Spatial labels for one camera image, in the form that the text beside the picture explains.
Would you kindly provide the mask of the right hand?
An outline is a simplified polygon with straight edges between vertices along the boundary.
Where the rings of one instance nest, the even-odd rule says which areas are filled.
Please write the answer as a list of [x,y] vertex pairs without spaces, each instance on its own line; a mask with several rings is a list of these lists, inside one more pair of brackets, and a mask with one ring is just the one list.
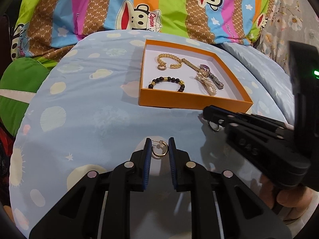
[[290,208],[290,212],[283,219],[286,223],[292,223],[300,218],[314,201],[318,192],[308,187],[296,187],[293,189],[282,190],[274,196],[274,184],[264,175],[261,175],[260,199],[271,209],[275,203],[283,207]]

